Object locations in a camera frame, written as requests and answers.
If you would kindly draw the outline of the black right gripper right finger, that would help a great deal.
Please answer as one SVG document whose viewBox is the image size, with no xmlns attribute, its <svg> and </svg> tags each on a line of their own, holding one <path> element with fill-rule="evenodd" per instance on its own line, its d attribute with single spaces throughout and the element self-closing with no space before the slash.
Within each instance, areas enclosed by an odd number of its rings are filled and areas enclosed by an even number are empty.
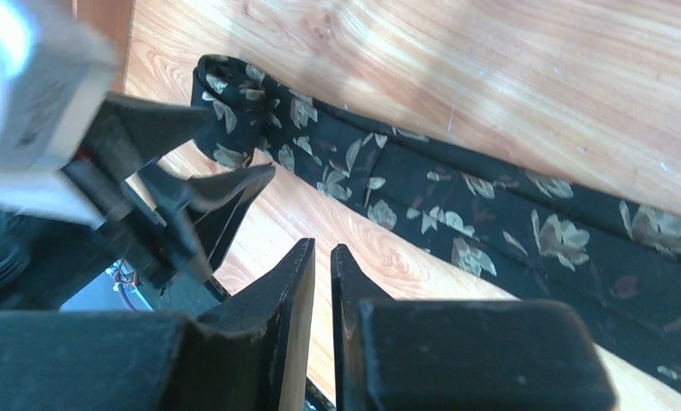
<svg viewBox="0 0 681 411">
<path fill-rule="evenodd" d="M 589 333 L 556 301 L 396 300 L 332 250 L 340 410 L 611 410 Z"/>
</svg>

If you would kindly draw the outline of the black tie with gold pattern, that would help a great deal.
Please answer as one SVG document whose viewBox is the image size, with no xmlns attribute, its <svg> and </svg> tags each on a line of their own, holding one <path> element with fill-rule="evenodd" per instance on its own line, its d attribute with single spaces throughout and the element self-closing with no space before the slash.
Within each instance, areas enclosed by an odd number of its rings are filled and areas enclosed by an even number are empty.
<svg viewBox="0 0 681 411">
<path fill-rule="evenodd" d="M 215 114 L 195 141 L 215 162 L 263 152 L 433 256 L 573 307 L 681 393 L 681 217 L 349 113 L 234 57 L 199 59 L 191 103 Z"/>
</svg>

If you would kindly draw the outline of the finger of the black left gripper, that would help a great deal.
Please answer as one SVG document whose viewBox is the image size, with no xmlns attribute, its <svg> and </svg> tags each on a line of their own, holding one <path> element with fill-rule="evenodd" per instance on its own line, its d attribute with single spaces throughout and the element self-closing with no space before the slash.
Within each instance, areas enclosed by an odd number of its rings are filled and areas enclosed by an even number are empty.
<svg viewBox="0 0 681 411">
<path fill-rule="evenodd" d="M 139 170 L 160 216 L 160 247 L 178 272 L 214 272 L 248 207 L 272 181 L 270 164 L 183 180 L 156 163 Z"/>
<path fill-rule="evenodd" d="M 81 152 L 110 179 L 121 182 L 207 134 L 211 126 L 208 109 L 108 93 L 81 142 Z"/>
</svg>

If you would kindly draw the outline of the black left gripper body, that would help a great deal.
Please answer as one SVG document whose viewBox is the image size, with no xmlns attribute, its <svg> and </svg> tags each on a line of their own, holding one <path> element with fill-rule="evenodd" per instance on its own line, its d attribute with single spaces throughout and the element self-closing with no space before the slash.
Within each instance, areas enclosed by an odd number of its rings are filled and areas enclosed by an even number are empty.
<svg viewBox="0 0 681 411">
<path fill-rule="evenodd" d="M 154 310 L 198 315 L 212 307 L 212 284 L 169 259 L 181 236 L 153 227 L 138 207 L 99 229 L 0 211 L 0 310 L 50 310 L 112 266 L 130 268 Z"/>
</svg>

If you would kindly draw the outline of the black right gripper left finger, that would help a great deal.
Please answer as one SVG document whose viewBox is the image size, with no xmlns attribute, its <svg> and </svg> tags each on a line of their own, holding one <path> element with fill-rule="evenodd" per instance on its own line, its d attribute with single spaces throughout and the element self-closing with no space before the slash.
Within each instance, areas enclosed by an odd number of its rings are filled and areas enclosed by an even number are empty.
<svg viewBox="0 0 681 411">
<path fill-rule="evenodd" d="M 0 410 L 300 410 L 315 242 L 197 318 L 0 311 Z"/>
</svg>

